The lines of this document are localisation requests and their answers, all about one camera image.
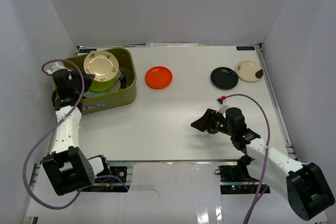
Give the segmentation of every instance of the blue label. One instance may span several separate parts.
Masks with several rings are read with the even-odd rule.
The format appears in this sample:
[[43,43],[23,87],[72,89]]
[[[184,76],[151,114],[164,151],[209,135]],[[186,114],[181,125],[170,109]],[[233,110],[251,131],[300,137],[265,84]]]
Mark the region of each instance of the blue label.
[[78,53],[79,54],[89,54],[91,53],[91,51],[97,51],[97,49],[96,48],[80,49]]
[[91,110],[91,109],[95,109],[95,108],[99,108],[99,107],[103,107],[103,106],[105,106],[106,105],[106,103],[99,103],[99,104],[96,104],[96,105],[91,105],[91,106],[83,106],[82,107],[82,110],[84,111],[84,110]]
[[254,47],[237,47],[238,51],[254,51]]

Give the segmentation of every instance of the green bin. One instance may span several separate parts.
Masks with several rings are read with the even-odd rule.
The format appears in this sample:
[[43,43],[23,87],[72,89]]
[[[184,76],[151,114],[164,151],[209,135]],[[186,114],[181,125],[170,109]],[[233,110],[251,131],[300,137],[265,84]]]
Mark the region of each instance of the green bin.
[[[132,103],[135,100],[135,97],[137,96],[136,95],[137,89],[135,86],[136,74],[131,53],[127,49],[122,47],[115,47],[105,51],[110,52],[117,58],[119,62],[119,70],[124,75],[126,75],[130,85],[126,89],[119,90],[111,94],[107,93],[100,95],[98,97],[83,98],[82,103],[83,115]],[[72,61],[80,68],[80,70],[84,71],[83,64],[85,57],[87,55],[88,54],[79,55],[68,58],[67,60]],[[73,69],[73,66],[71,66],[71,64],[69,63],[65,62],[64,65],[69,69]]]

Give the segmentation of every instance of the white enclosure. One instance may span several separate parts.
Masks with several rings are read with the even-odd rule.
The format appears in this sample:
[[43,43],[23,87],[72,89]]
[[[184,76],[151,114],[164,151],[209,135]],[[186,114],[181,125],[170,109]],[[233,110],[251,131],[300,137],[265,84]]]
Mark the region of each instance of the white enclosure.
[[[0,0],[0,215],[20,223],[22,165],[55,122],[52,82],[40,70],[75,46],[264,43],[264,56],[298,157],[336,192],[335,0]],[[30,161],[39,163],[42,148]],[[335,207],[327,217],[336,223]]]

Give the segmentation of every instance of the cable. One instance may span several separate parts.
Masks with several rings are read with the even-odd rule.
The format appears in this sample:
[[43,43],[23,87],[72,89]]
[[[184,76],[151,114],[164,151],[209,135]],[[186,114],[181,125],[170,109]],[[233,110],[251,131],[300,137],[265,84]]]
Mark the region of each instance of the cable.
[[257,181],[258,180],[254,179],[254,178],[250,179],[249,183],[247,184],[247,187],[248,188],[253,187],[256,184]]
[[109,180],[109,178],[107,178],[107,179],[105,179],[105,180],[100,180],[100,179],[97,179],[99,182],[102,182],[102,183],[105,183],[106,181],[108,181]]
[[116,182],[115,178],[112,181],[110,181],[109,184],[112,185],[114,182]]
[[62,122],[64,122],[64,120],[75,110],[75,108],[79,105],[82,97],[83,97],[83,94],[84,94],[84,77],[83,77],[83,74],[82,72],[80,71],[79,67],[77,65],[75,65],[73,62],[69,61],[69,60],[63,60],[63,59],[58,59],[58,60],[50,60],[50,61],[47,61],[46,63],[44,63],[42,65],[42,72],[47,74],[47,72],[44,70],[44,67],[49,64],[49,63],[52,63],[52,62],[57,62],[57,61],[63,61],[63,62],[67,62],[67,63],[70,63],[72,64],[75,69],[79,72],[79,75],[80,75],[80,80],[81,80],[81,84],[82,84],[82,89],[81,89],[81,92],[80,92],[80,95],[78,97],[78,100],[77,102],[75,103],[75,105],[73,106],[73,108],[64,116],[64,118],[62,118],[58,123],[56,123],[46,134],[44,134],[41,139],[39,141],[37,141],[37,143],[33,146],[33,148],[29,151],[25,161],[24,161],[24,164],[23,164],[23,170],[22,170],[22,178],[23,178],[23,184],[28,192],[28,194],[31,196],[31,198],[33,198],[33,200],[35,200],[37,203],[41,204],[42,206],[46,207],[46,208],[49,208],[49,209],[53,209],[53,210],[61,210],[61,209],[65,209],[67,208],[68,206],[70,206],[72,203],[74,203],[74,201],[78,198],[79,194],[80,194],[80,191],[76,194],[76,196],[69,202],[67,203],[66,205],[64,206],[61,206],[61,207],[55,207],[55,206],[52,206],[52,205],[49,205],[45,202],[43,202],[42,200],[40,200],[39,198],[36,197],[36,195],[33,193],[33,191],[31,190],[31,188],[29,187],[29,183],[27,181],[27,165],[28,165],[28,161],[30,159],[30,157],[32,156],[34,150],[36,150],[36,148],[43,142],[43,140],[45,140]]
[[97,179],[101,179],[101,178],[115,178],[117,181],[119,181],[122,184],[122,186],[124,188],[126,188],[127,191],[129,190],[128,187],[127,187],[127,185],[125,185],[125,183],[123,181],[121,181],[121,179],[118,178],[117,176],[114,176],[114,175],[102,175],[102,176],[98,176],[96,178]]
[[90,157],[90,158],[88,158],[88,160],[90,160],[90,159],[94,159],[94,158],[96,158],[96,157],[101,157],[101,155],[96,155],[96,156]]
[[262,197],[262,195],[264,195],[264,193],[269,189],[269,186],[265,186],[263,191],[259,194],[257,202],[260,200],[260,198]]
[[266,125],[267,125],[267,140],[266,140],[266,149],[265,149],[264,164],[262,166],[262,171],[261,171],[261,176],[260,176],[260,180],[259,180],[259,185],[258,185],[256,194],[254,196],[252,205],[251,205],[250,209],[247,211],[246,216],[245,216],[244,221],[243,221],[243,224],[247,224],[248,221],[249,221],[249,219],[250,219],[250,217],[251,217],[251,214],[252,214],[252,211],[254,209],[254,206],[256,205],[256,203],[258,202],[258,200],[260,199],[260,198],[258,198],[258,196],[259,196],[261,185],[263,183],[265,172],[266,172],[266,165],[267,165],[267,158],[268,158],[268,146],[269,146],[269,141],[270,141],[271,130],[270,130],[269,122],[268,122],[267,115],[266,115],[264,109],[261,107],[261,105],[255,99],[253,99],[252,97],[250,97],[248,95],[245,95],[245,94],[231,94],[231,95],[228,95],[227,97],[221,97],[221,99],[225,100],[226,98],[229,98],[229,97],[246,97],[246,98],[252,100],[260,108],[261,112],[264,115],[264,118],[265,118],[265,121],[266,121]]

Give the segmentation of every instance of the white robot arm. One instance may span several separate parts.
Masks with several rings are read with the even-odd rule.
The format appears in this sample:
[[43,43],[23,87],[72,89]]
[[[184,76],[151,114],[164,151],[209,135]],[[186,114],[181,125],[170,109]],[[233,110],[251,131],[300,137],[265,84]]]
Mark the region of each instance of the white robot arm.
[[301,219],[310,220],[335,204],[335,198],[320,167],[314,163],[303,164],[266,146],[266,142],[257,133],[247,128],[240,109],[228,109],[225,104],[218,111],[207,109],[191,127],[209,134],[221,132],[231,136],[236,149],[245,154],[235,167],[235,173],[240,178],[261,177],[268,148],[263,182],[287,199]]
[[[56,194],[60,196],[93,185],[98,174],[109,172],[109,165],[103,155],[87,159],[79,148],[81,103],[64,118],[79,98],[81,90],[79,74],[60,63],[55,63],[48,74],[53,77],[56,85],[52,103],[57,122],[62,119],[64,121],[55,129],[51,139],[51,151],[43,158],[42,165]],[[94,76],[90,74],[83,76],[87,91]]]

